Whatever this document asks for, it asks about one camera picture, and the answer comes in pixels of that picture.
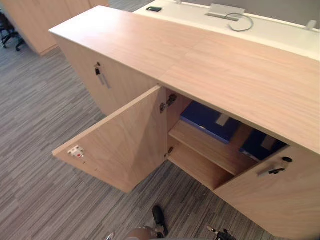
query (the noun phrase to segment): open cabinet door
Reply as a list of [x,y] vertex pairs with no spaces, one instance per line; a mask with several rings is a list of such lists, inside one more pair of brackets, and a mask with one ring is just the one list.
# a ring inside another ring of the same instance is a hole
[[[285,171],[269,174],[283,165]],[[320,235],[320,159],[308,150],[287,147],[214,193],[276,237]]]
[[[124,191],[131,191],[164,162],[167,152],[166,90],[155,86],[55,149],[57,158]],[[79,146],[83,157],[68,153]]]

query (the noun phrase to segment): cabinet shelf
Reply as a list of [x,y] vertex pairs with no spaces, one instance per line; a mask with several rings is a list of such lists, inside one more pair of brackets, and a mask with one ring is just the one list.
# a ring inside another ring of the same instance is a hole
[[174,146],[168,159],[211,191],[233,178],[233,175],[181,143]]
[[249,126],[241,124],[230,143],[224,144],[194,126],[179,120],[169,132],[169,136],[236,176],[257,163],[239,152],[239,148],[251,130],[252,128]]

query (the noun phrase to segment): wooden cabinet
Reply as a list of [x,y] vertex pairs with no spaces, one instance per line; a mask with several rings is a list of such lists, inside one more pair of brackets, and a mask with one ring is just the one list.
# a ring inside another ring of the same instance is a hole
[[[282,168],[283,157],[292,159],[285,171],[263,174]],[[317,154],[290,146],[214,193],[274,236],[312,239],[320,233],[319,173]]]
[[91,9],[91,5],[88,0],[65,0],[72,17],[84,13],[85,11]]
[[[155,86],[53,151],[53,155],[96,178],[129,192],[165,161],[166,91]],[[84,157],[68,154],[75,146]]]
[[96,104],[106,115],[112,114],[156,85],[151,77],[86,47],[58,36],[56,40]]
[[26,43],[43,55],[57,46],[52,27],[108,0],[1,0],[0,6]]
[[[319,63],[105,7],[51,32],[109,115],[55,156],[125,192],[169,159],[275,236],[319,233]],[[242,122],[229,144],[180,121],[192,100]],[[253,128],[290,146],[258,163],[239,152]]]

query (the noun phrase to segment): blue binder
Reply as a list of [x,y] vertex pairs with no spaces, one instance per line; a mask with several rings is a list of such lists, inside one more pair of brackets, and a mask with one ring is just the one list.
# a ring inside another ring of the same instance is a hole
[[228,144],[240,122],[230,117],[224,125],[218,124],[216,121],[221,115],[220,112],[193,101],[181,114],[180,119]]
[[280,140],[273,139],[266,148],[264,146],[264,141],[267,136],[267,134],[254,129],[239,151],[256,161],[262,161],[287,145]]

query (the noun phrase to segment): magnetic door catch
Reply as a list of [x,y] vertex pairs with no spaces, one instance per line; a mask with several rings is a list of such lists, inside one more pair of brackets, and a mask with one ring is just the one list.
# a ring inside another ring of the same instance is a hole
[[80,146],[75,146],[73,148],[71,148],[69,151],[68,151],[68,154],[70,154],[71,156],[74,156],[76,158],[83,158],[85,155],[84,155],[84,149]]

